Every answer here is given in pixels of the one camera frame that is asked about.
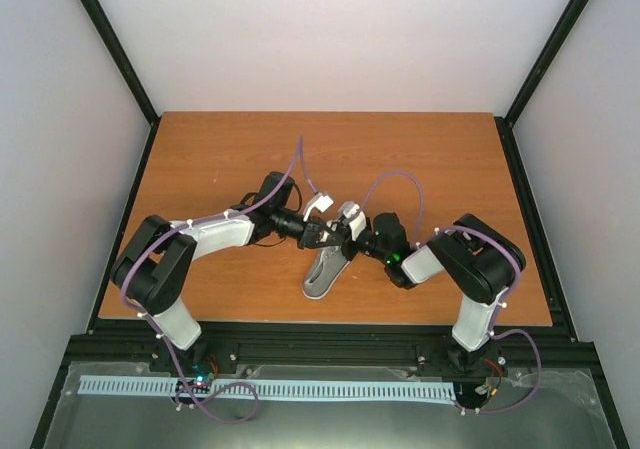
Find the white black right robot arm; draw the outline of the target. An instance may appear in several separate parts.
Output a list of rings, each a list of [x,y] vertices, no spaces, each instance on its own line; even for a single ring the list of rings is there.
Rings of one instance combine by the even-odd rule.
[[[414,246],[395,213],[367,219],[359,233],[341,216],[333,229],[341,236],[340,250],[348,261],[358,254],[379,261],[399,288],[413,289],[447,274],[462,292],[446,349],[449,364],[458,374],[479,364],[494,333],[497,312],[526,268],[519,247],[470,213]]]

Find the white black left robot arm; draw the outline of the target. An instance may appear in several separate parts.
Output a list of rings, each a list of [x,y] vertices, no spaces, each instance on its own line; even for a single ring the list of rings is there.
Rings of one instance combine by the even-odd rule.
[[[201,369],[208,347],[198,340],[201,325],[190,312],[183,292],[192,282],[191,269],[216,253],[262,242],[271,235],[295,240],[301,249],[320,249],[343,239],[318,213],[333,199],[316,192],[307,203],[289,207],[295,180],[271,172],[259,190],[247,193],[221,214],[192,221],[146,217],[114,263],[110,279],[124,300],[169,342],[172,357],[186,371]]]

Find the white shoelace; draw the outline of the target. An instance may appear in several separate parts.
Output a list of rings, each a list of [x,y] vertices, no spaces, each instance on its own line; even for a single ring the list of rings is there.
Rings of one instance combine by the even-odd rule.
[[[327,240],[334,245],[341,245],[351,238],[351,229],[340,220],[330,220],[326,223]]]

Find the grey canvas sneaker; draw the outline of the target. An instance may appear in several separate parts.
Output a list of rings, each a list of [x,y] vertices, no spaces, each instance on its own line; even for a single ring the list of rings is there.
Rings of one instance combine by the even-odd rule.
[[[303,294],[312,300],[325,297],[338,277],[351,263],[351,261],[345,260],[341,254],[333,252],[330,247],[317,250],[318,253],[302,284]]]

